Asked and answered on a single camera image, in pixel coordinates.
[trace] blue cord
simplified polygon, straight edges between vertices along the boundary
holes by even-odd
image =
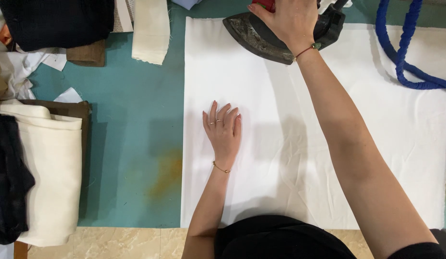
[[[425,90],[446,88],[446,80],[430,76],[414,65],[405,62],[405,55],[415,32],[416,20],[420,14],[423,0],[413,0],[410,4],[409,12],[405,15],[405,22],[402,30],[404,31],[400,37],[399,50],[396,52],[391,44],[386,29],[386,12],[388,10],[389,0],[381,0],[376,12],[375,32],[380,41],[381,47],[386,55],[396,64],[396,74],[399,82],[409,88]],[[412,73],[425,82],[410,82],[404,76],[404,70]]]

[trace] teal table surface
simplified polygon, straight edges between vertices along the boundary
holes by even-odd
[[[133,33],[115,33],[106,41],[105,67],[68,62],[60,72],[41,65],[30,76],[38,99],[73,87],[93,106],[79,226],[180,226],[185,17],[228,17],[247,11],[248,3],[203,0],[190,11],[169,3],[162,66],[132,59]],[[346,22],[374,24],[378,3],[355,0],[344,9]],[[402,25],[408,8],[408,1],[392,0],[387,24]],[[424,5],[418,26],[446,28],[446,6]]]

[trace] cream fabric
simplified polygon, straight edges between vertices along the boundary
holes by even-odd
[[[388,26],[396,44],[399,26]],[[430,228],[444,226],[446,90],[401,86],[367,24],[345,24],[321,50],[384,160]],[[417,28],[407,62],[446,79],[446,29]],[[409,80],[416,80],[406,75]],[[242,114],[242,143],[227,187],[223,224],[287,215],[324,229],[358,229],[341,190],[309,92],[296,64],[240,46],[221,19],[186,20],[181,227],[188,227],[212,169],[202,111],[216,99]]]
[[[24,163],[36,180],[27,196],[28,226],[18,241],[45,247],[63,245],[76,231],[82,180],[82,119],[51,115],[42,106],[0,104],[15,116]]]
[[[162,65],[169,39],[167,0],[135,0],[132,58]]]

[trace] dark fabric stack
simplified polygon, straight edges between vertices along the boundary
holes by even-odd
[[[0,115],[0,244],[13,243],[28,231],[26,193],[34,177],[22,160],[18,124],[13,116]]]
[[[79,47],[106,39],[114,0],[0,0],[13,40],[24,51]]]

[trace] stain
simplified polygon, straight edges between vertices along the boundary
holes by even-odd
[[[145,190],[153,200],[160,200],[171,191],[181,188],[183,152],[181,149],[165,151],[157,157],[157,179],[152,187]]]

